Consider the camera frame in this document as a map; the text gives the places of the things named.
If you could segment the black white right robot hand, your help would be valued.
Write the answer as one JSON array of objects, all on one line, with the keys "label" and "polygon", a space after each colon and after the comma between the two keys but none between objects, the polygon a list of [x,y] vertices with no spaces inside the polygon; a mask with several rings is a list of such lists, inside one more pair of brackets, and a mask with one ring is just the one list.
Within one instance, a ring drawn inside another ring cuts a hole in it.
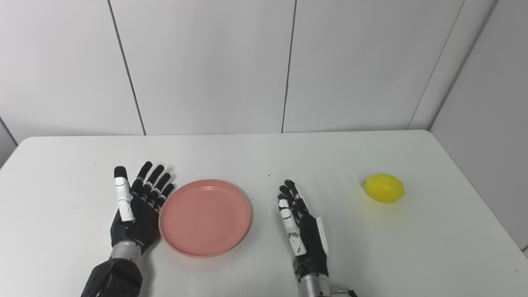
[{"label": "black white right robot hand", "polygon": [[311,214],[292,180],[285,180],[279,187],[277,199],[285,233],[294,254],[296,278],[300,280],[310,274],[328,277],[328,243],[322,220]]}]

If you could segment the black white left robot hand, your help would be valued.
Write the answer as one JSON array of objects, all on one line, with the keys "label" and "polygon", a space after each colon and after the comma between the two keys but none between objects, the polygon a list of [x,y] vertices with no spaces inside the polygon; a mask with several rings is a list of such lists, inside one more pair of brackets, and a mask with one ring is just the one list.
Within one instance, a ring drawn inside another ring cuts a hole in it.
[{"label": "black white left robot hand", "polygon": [[115,167],[118,210],[111,225],[112,247],[130,241],[144,253],[160,238],[160,213],[175,189],[171,177],[163,165],[153,168],[148,160],[130,184],[126,168]]}]

